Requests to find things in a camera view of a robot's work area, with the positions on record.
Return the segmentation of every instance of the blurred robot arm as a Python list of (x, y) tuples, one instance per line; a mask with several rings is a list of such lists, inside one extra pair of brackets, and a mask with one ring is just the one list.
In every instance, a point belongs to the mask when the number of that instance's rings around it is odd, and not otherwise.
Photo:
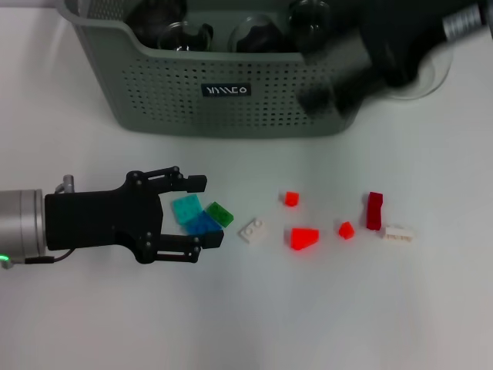
[(366, 62), (331, 86), (300, 95), (307, 113), (327, 104), (349, 113), (366, 96), (411, 84), (434, 47), (489, 24), (491, 5), (489, 0), (350, 0), (334, 2), (331, 9), (322, 30), (298, 40), (305, 59), (317, 60), (351, 43)]

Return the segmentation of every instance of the red lego brick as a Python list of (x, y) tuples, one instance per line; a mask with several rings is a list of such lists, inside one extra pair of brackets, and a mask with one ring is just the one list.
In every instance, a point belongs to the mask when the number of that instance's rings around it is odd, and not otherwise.
[(300, 202), (299, 193), (294, 193), (292, 191), (288, 191), (286, 193), (286, 198), (284, 199), (284, 204), (286, 204), (288, 207), (295, 207), (298, 205), (299, 202)]
[(320, 231), (315, 229), (293, 229), (291, 231), (291, 248), (301, 251), (314, 245), (320, 238)]
[(354, 236), (354, 228), (350, 222), (344, 222), (339, 229), (339, 235), (342, 236), (347, 241)]
[(384, 204), (384, 195), (371, 192), (370, 194), (368, 194), (368, 203), (372, 203), (378, 205), (379, 207), (382, 207), (382, 204)]
[(367, 203), (367, 229), (380, 231), (382, 228), (381, 208), (384, 196), (380, 193), (370, 193)]

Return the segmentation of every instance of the green lego brick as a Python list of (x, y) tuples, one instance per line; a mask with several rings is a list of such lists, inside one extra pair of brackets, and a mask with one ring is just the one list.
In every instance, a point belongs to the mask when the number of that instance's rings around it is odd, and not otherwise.
[(234, 216), (216, 202), (212, 203), (206, 212), (222, 227), (228, 227), (234, 220)]

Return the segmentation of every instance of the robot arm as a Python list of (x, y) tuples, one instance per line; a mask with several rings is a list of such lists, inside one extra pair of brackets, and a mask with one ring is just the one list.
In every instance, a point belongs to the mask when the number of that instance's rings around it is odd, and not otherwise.
[[(159, 195), (203, 192), (206, 184), (205, 176), (184, 178), (178, 167), (171, 167), (133, 171), (119, 189), (91, 193), (74, 193), (73, 178), (67, 176), (44, 202), (40, 190), (0, 192), (0, 262), (3, 267), (52, 264), (77, 248), (118, 244), (130, 249), (141, 264), (195, 263), (202, 249), (221, 245), (224, 233), (162, 235)], [(47, 257), (46, 247), (70, 252)]]
[(423, 57), (490, 23), (491, 0), (350, 0), (334, 2), (324, 31), (300, 50), (310, 61), (352, 42), (367, 60), (344, 77), (300, 96), (307, 113), (327, 104), (349, 113), (372, 93), (413, 82)]

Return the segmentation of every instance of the lego brick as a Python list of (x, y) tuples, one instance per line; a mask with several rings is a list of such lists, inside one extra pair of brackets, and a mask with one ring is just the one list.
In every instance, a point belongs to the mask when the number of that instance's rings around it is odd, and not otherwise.
[(350, 240), (354, 237), (354, 228), (350, 222), (344, 222), (339, 228), (339, 235), (345, 240)]
[(176, 221), (180, 225), (186, 225), (202, 212), (199, 198), (196, 194), (179, 198), (172, 203)]
[(234, 220), (234, 216), (217, 202), (212, 203), (207, 208), (207, 213), (222, 227), (228, 227)]
[(293, 191), (288, 191), (286, 193), (284, 204), (286, 204), (288, 207), (295, 207), (298, 205), (299, 202), (300, 202), (299, 193), (294, 193)]
[(381, 207), (384, 196), (380, 193), (370, 193), (367, 203), (367, 229), (379, 231), (382, 228)]
[(317, 243), (319, 238), (319, 230), (294, 228), (291, 231), (291, 248), (295, 251), (301, 251)]
[(240, 230), (240, 237), (248, 244), (254, 244), (267, 234), (267, 228), (262, 220), (256, 218)]
[(384, 204), (384, 195), (380, 193), (374, 193), (373, 191), (368, 194), (368, 203), (375, 204), (381, 207)]
[(206, 211), (200, 212), (200, 214), (191, 220), (185, 226), (188, 235), (204, 235), (212, 233), (214, 231), (221, 231), (222, 228), (217, 224), (215, 220)]
[(414, 238), (414, 233), (408, 229), (400, 227), (385, 227), (384, 239), (390, 241), (409, 241), (411, 242)]

